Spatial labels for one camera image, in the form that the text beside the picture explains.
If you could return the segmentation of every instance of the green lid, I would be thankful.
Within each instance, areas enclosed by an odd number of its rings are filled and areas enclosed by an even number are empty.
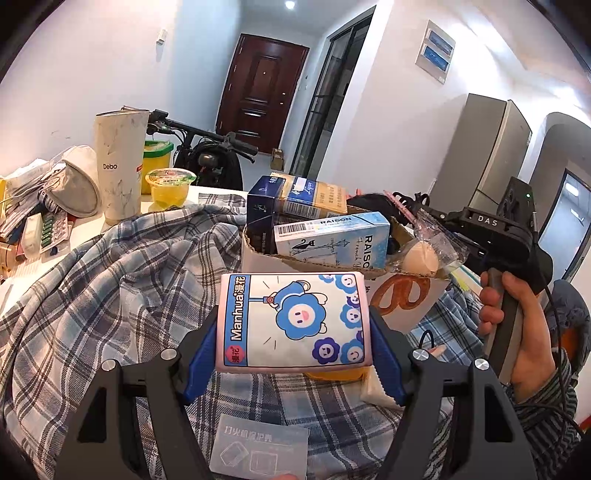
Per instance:
[[[158,158],[172,152],[174,144],[172,142],[146,140],[144,142],[144,158]]]

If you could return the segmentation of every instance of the cigarette pack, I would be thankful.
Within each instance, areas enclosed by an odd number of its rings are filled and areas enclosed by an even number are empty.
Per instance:
[[[275,226],[277,253],[332,267],[384,268],[390,223],[379,212]]]
[[[252,247],[259,253],[273,253],[274,213],[281,206],[285,179],[262,176],[246,197],[246,224]]]
[[[285,173],[272,172],[271,176],[285,179],[281,213],[312,220],[347,214],[347,197],[343,187]]]

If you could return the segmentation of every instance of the plastic bag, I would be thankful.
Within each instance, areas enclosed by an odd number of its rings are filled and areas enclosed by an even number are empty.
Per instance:
[[[388,271],[425,277],[447,276],[466,261],[467,248],[425,210],[418,211],[413,225],[415,238],[389,259]]]

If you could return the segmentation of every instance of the barcode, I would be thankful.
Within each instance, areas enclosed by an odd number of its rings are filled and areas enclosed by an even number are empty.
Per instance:
[[[310,219],[317,219],[320,217],[320,209],[296,202],[286,202],[284,213]]]
[[[288,225],[280,225],[278,229],[279,235],[286,235],[288,233],[305,232],[308,227],[305,223],[289,223]]]

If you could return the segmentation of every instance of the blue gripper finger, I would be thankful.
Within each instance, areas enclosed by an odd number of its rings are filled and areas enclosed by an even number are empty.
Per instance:
[[[183,393],[183,397],[188,404],[193,403],[197,397],[205,393],[209,379],[215,369],[216,332],[217,325],[214,323],[206,333],[199,350],[189,365],[187,387]]]
[[[386,395],[392,397],[398,405],[403,407],[406,405],[408,395],[402,385],[402,369],[400,363],[392,353],[392,350],[390,350],[388,342],[371,317],[369,320],[369,331],[371,333],[374,367],[378,373],[382,387]]]

